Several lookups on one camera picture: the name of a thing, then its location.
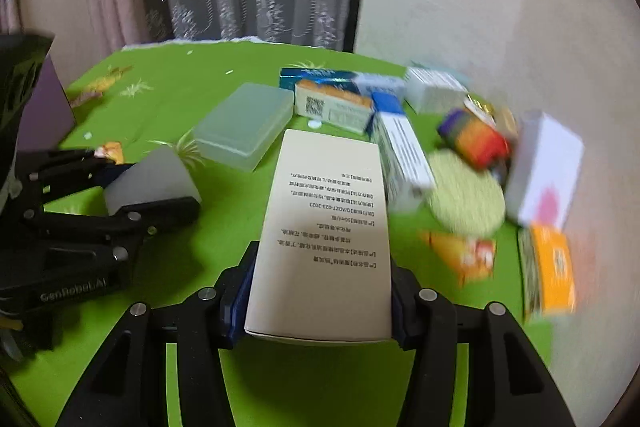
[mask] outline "green tablecloth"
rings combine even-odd
[[[316,48],[254,42],[167,44],[120,51],[82,76],[69,89],[78,92],[111,68],[133,66],[105,95],[76,109],[78,127],[63,148],[98,147],[122,142],[127,162],[158,145],[176,143],[218,102],[240,84],[276,86],[283,66],[322,67],[402,76],[404,68],[352,54]],[[438,118],[408,114],[425,151],[438,142]],[[309,130],[294,117],[291,128]],[[357,138],[323,125],[318,132]],[[141,253],[132,287],[61,309],[56,317],[58,345],[16,369],[12,378],[42,427],[55,424],[66,399],[105,336],[127,307],[144,300],[154,307],[182,301],[220,272],[237,264],[252,239],[260,238],[280,136],[254,172],[241,172],[206,161],[191,169],[202,195],[198,222],[149,241]],[[75,194],[51,210],[104,211],[97,189]],[[418,230],[439,229],[427,208],[408,216],[390,216],[393,256],[409,267],[423,286],[456,303],[484,307],[504,302],[522,316],[522,282],[516,228],[505,224],[495,235],[497,258],[492,280],[458,286],[456,276],[418,239]],[[550,357],[548,324],[526,327],[542,357]],[[243,339],[231,352],[221,351],[229,400],[239,427],[395,425],[413,362],[392,342],[357,347],[302,347]],[[175,346],[168,348],[170,424],[180,425]],[[462,426],[466,404],[466,348],[458,349],[452,426]]]

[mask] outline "yellow snack package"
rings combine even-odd
[[[5,330],[22,331],[22,321],[0,316],[0,328],[4,328]]]
[[[575,310],[574,274],[566,237],[554,227],[518,232],[525,320]]]
[[[124,163],[124,154],[122,152],[122,144],[120,142],[107,142],[95,150],[97,158],[109,158],[116,162],[116,165]]]
[[[494,272],[495,241],[460,237],[450,233],[421,232],[420,237],[458,276],[462,286]]]

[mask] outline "screw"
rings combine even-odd
[[[504,315],[507,312],[507,308],[500,304],[500,302],[492,302],[489,304],[489,311],[494,315]]]
[[[140,317],[140,315],[144,315],[146,313],[146,304],[142,302],[136,302],[131,308],[129,308],[129,313],[134,317]]]
[[[124,247],[115,247],[113,249],[113,256],[116,261],[126,261],[129,258],[129,252]]]
[[[438,298],[437,292],[435,290],[432,290],[431,288],[422,288],[418,292],[418,296],[420,297],[420,299],[427,302],[434,301]]]
[[[211,286],[207,286],[198,292],[198,298],[202,301],[210,301],[215,296],[216,291]]]

